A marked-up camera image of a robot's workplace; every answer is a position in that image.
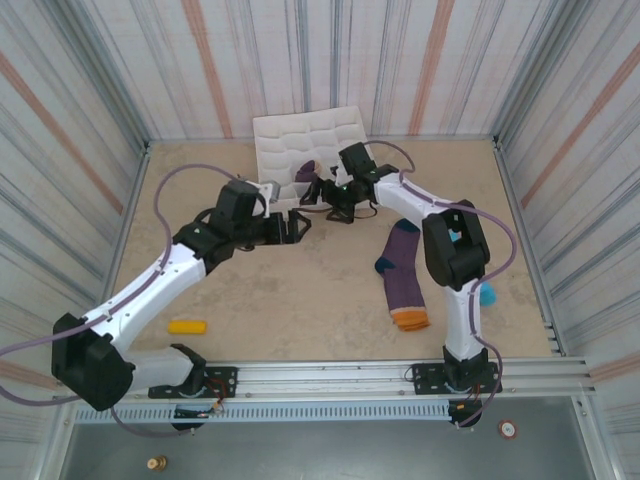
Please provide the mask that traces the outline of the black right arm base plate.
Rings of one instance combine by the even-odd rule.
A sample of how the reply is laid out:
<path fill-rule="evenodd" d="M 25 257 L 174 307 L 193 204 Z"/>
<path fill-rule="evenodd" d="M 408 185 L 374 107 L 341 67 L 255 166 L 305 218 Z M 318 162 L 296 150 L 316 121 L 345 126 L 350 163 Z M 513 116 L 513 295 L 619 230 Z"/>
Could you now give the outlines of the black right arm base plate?
<path fill-rule="evenodd" d="M 503 391 L 498 379 L 498 365 L 489 362 L 479 373 L 466 379 L 455 379 L 454 371 L 445 363 L 418 363 L 411 366 L 411 380 L 416 395 L 470 394 L 479 391 L 490 394 L 494 389 Z"/>

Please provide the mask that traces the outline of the aluminium side rail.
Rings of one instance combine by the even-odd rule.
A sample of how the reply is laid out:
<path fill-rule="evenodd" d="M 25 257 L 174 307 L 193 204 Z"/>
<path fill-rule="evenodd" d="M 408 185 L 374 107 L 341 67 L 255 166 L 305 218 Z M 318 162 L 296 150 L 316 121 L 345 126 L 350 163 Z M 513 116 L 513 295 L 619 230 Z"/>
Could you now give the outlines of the aluminium side rail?
<path fill-rule="evenodd" d="M 525 222 L 524 210 L 517 198 L 514 183 L 508 170 L 507 156 L 502 147 L 502 142 L 497 136 L 491 138 L 494 158 L 501 176 L 504 190 L 509 203 L 512 217 L 520 239 L 523 256 L 529 270 L 536 300 L 541 312 L 541 317 L 548 331 L 548 338 L 552 354 L 558 357 L 566 357 L 567 352 L 564 345 L 562 332 L 557 327 L 556 311 L 552 302 L 551 294 L 543 278 L 540 262 L 534 251 L 532 239 L 528 226 Z"/>
<path fill-rule="evenodd" d="M 135 215 L 136 207 L 139 201 L 140 192 L 144 183 L 146 172 L 148 169 L 151 156 L 151 143 L 146 142 L 140 151 L 138 167 L 131 187 L 130 195 L 124 206 L 123 214 L 116 235 L 116 242 L 111 253 L 111 263 L 108 267 L 106 277 L 102 284 L 102 290 L 97 301 L 97 306 L 102 305 L 109 300 L 115 290 L 115 285 L 120 270 L 122 258 L 124 255 L 127 238 Z"/>

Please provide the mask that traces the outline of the purple sock orange cuff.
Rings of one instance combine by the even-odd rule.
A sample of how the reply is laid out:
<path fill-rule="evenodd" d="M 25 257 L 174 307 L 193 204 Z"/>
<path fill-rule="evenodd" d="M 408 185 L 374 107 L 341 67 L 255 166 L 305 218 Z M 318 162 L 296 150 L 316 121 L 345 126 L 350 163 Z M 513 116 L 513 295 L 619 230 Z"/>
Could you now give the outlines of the purple sock orange cuff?
<path fill-rule="evenodd" d="M 420 230 L 406 219 L 397 221 L 385 248 L 374 264 L 383 280 L 385 297 L 394 324 L 403 332 L 430 326 L 416 274 L 416 254 Z"/>
<path fill-rule="evenodd" d="M 305 162 L 296 172 L 294 181 L 297 183 L 313 183 L 322 173 L 322 164 L 315 160 Z"/>

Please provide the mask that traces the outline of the white fabric organizer box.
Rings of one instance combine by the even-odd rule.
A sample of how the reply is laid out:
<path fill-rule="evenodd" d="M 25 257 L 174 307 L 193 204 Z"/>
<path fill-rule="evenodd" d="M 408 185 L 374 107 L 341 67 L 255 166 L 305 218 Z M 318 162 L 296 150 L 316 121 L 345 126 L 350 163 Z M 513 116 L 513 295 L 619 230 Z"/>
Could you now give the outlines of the white fabric organizer box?
<path fill-rule="evenodd" d="M 367 141 L 356 106 L 256 117 L 253 133 L 259 182 L 280 185 L 279 198 L 272 204 L 276 211 L 300 205 L 310 184 L 295 177 L 305 163 L 317 162 L 320 176 L 329 178 L 342 149 Z"/>

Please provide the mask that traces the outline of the light blue cylinder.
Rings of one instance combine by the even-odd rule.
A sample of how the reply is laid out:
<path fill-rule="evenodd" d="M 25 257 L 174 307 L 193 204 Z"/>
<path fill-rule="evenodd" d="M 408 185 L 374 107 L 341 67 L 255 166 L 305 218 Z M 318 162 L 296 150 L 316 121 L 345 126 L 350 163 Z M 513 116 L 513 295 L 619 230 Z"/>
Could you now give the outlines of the light blue cylinder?
<path fill-rule="evenodd" d="M 449 230 L 449 236 L 453 242 L 462 238 L 462 234 L 460 232 L 455 232 L 453 230 Z M 497 301 L 497 294 L 493 288 L 493 286 L 489 282 L 484 282 L 480 286 L 479 291 L 479 303 L 481 307 L 489 307 L 494 305 Z"/>

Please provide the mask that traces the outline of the aluminium mounting rail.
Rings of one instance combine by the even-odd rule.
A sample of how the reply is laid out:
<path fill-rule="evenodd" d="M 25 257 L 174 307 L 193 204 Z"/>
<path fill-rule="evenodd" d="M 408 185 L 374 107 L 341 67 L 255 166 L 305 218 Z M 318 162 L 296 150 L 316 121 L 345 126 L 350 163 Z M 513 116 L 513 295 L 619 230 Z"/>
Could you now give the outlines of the aluminium mounting rail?
<path fill-rule="evenodd" d="M 227 388 L 235 401 L 368 400 L 413 397 L 412 360 L 346 362 L 232 362 Z M 507 358 L 501 379 L 505 398 L 593 395 L 596 387 L 582 358 Z"/>

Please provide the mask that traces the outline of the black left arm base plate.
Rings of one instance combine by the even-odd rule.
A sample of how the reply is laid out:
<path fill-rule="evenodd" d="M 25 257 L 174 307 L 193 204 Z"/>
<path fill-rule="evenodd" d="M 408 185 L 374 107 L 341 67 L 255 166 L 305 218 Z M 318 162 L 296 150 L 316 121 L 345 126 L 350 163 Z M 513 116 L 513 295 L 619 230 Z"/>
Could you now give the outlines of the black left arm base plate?
<path fill-rule="evenodd" d="M 161 385 L 148 389 L 150 399 L 226 399 L 234 398 L 238 383 L 237 367 L 206 367 L 203 386 L 186 393 L 179 386 Z"/>

